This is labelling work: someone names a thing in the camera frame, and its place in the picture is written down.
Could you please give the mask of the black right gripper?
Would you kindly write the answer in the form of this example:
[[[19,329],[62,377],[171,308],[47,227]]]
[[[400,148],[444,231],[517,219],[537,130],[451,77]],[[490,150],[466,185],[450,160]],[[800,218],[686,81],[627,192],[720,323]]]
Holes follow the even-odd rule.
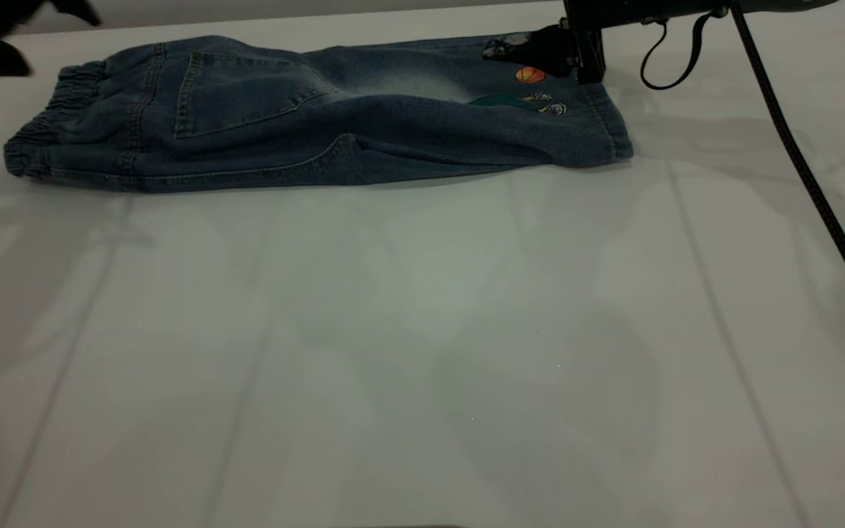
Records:
[[[568,77],[577,70],[577,83],[599,84],[606,73],[604,28],[629,24],[656,23],[663,34],[645,54],[640,66],[640,79],[646,86],[648,58],[667,37],[670,19],[699,14],[692,30],[689,62],[675,86],[683,83],[695,69],[702,48],[702,30],[711,18],[717,17],[715,1],[566,1],[563,27],[547,26],[533,32],[500,34],[484,44],[483,59],[505,62],[542,70],[554,77]]]

